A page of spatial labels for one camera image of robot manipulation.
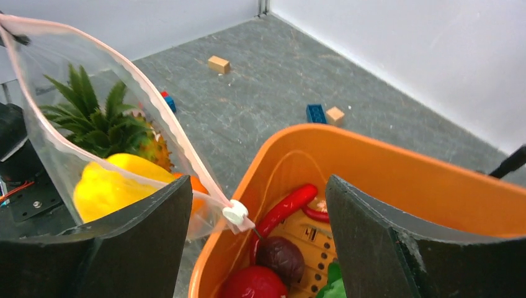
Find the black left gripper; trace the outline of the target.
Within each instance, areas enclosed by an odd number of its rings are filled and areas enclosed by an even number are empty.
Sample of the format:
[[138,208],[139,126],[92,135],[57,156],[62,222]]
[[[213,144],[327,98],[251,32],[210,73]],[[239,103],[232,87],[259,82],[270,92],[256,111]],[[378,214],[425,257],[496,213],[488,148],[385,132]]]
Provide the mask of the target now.
[[23,110],[1,104],[1,238],[57,235],[75,225],[29,140]]

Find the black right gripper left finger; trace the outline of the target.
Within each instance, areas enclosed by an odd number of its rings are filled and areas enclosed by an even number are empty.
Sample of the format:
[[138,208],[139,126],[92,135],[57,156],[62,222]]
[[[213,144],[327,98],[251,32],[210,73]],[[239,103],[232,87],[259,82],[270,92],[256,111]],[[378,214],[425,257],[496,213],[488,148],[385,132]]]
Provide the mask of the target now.
[[98,220],[65,211],[17,225],[1,209],[2,297],[172,297],[192,205],[190,178]]

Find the yellow toy banana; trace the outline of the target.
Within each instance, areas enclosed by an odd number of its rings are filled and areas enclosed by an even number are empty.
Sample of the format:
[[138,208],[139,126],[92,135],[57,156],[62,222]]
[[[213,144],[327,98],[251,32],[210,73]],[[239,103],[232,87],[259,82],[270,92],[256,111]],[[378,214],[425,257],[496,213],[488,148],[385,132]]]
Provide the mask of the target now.
[[[164,168],[142,157],[117,153],[106,159],[110,164],[142,177],[171,183],[176,178]],[[88,223],[140,201],[158,189],[126,178],[90,162],[83,170],[73,192],[73,202],[80,218]]]

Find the toy orange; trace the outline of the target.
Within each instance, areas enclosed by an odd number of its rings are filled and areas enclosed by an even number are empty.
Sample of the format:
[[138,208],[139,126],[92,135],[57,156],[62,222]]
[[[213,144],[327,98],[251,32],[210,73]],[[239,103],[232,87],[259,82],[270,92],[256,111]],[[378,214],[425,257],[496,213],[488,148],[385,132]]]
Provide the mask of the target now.
[[[208,190],[200,182],[198,177],[190,175],[190,183],[192,185],[193,194],[198,192],[201,194],[208,195]],[[193,220],[195,223],[203,224],[206,219],[207,214],[208,214],[208,211],[206,207],[206,200],[200,197],[193,197],[192,210],[190,212],[190,220]]]

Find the clear pink-dotted zip bag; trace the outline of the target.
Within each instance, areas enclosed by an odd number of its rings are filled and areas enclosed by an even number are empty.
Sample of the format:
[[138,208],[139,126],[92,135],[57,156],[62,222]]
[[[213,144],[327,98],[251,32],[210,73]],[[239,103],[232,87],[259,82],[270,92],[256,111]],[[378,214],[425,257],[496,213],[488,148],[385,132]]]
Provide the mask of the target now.
[[228,199],[154,84],[129,59],[70,25],[1,15],[29,139],[78,224],[190,176],[187,238],[254,228]]

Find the toy pineapple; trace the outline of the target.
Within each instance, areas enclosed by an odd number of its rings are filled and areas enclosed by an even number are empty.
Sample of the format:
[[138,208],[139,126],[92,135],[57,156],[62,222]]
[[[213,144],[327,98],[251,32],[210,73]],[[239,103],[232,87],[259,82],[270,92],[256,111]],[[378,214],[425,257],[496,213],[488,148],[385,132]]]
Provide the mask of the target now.
[[68,65],[69,80],[63,84],[45,78],[66,99],[65,103],[41,105],[43,115],[58,129],[69,131],[66,139],[99,158],[129,153],[172,169],[170,151],[162,135],[142,115],[133,115],[126,104],[127,85],[118,80],[100,106],[91,80],[83,66]]

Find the toy bok choy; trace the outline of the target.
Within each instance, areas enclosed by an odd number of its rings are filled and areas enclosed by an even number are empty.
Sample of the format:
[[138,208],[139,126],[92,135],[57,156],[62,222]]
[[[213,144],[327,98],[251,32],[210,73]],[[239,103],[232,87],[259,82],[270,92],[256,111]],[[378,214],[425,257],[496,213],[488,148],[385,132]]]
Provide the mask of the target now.
[[341,268],[338,262],[328,266],[328,281],[316,295],[316,298],[346,298]]

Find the tan plastic toy crate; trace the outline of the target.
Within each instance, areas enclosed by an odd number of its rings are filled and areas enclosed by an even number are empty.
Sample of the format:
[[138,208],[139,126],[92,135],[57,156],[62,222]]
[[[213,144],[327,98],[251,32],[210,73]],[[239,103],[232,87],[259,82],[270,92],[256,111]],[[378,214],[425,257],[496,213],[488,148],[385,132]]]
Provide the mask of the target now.
[[289,297],[316,297],[328,282],[328,266],[337,260],[330,225],[317,222],[299,210],[283,220],[271,233],[290,240],[305,261],[303,276],[291,283]]

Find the orange plastic bin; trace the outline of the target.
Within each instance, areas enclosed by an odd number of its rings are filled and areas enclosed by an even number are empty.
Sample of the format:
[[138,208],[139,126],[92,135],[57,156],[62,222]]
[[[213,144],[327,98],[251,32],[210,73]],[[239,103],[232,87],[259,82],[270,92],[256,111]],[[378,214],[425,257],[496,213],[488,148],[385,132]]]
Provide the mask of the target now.
[[259,222],[304,184],[326,199],[336,175],[381,202],[462,232],[525,237],[525,189],[387,143],[323,124],[283,129],[266,141],[234,198]]

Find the dark purple toy fruit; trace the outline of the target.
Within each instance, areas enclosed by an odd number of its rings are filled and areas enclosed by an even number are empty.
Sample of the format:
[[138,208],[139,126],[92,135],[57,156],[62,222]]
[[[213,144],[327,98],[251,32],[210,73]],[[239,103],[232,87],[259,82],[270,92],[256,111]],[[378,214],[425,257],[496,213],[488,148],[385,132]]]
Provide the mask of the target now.
[[305,271],[305,259],[299,247],[290,240],[274,236],[261,242],[256,264],[271,269],[286,286],[300,282]]

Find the short red toy chili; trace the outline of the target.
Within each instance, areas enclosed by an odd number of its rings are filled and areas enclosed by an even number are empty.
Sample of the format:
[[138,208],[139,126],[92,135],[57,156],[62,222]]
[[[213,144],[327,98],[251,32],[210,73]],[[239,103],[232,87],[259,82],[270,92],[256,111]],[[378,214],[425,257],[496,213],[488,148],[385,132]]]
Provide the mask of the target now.
[[304,184],[292,191],[266,213],[263,219],[255,226],[254,235],[251,238],[249,253],[250,265],[256,264],[257,249],[261,240],[267,238],[281,221],[310,203],[317,195],[318,188],[315,185],[310,183]]

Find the red toy tomato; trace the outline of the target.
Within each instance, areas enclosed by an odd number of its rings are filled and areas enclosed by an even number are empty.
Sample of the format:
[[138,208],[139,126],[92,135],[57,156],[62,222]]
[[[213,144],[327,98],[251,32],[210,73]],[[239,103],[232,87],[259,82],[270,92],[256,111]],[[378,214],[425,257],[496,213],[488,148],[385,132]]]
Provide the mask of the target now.
[[223,283],[219,297],[288,297],[288,289],[279,276],[263,266],[249,266],[231,274]]

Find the small wooden cube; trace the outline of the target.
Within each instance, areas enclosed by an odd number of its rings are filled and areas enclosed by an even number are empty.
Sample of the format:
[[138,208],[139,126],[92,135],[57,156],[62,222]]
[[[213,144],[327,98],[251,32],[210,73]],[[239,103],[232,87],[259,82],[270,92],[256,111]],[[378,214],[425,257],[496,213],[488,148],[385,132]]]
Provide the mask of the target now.
[[328,124],[341,127],[344,122],[345,113],[337,107],[332,107],[325,112]]

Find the red and blue lego block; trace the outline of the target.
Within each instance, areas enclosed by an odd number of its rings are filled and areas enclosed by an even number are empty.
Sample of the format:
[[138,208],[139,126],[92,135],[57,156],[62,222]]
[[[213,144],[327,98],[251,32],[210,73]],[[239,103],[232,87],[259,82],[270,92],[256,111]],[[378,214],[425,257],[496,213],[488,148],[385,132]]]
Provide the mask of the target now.
[[161,96],[169,106],[170,110],[175,114],[177,112],[176,103],[167,91],[161,91]]

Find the wooden block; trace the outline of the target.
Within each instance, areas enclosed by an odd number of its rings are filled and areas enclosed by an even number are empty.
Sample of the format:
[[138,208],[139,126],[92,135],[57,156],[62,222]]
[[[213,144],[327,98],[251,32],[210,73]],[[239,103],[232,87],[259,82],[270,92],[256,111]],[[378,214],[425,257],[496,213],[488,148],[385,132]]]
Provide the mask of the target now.
[[211,56],[208,59],[208,67],[220,74],[227,74],[230,72],[230,62],[218,56]]

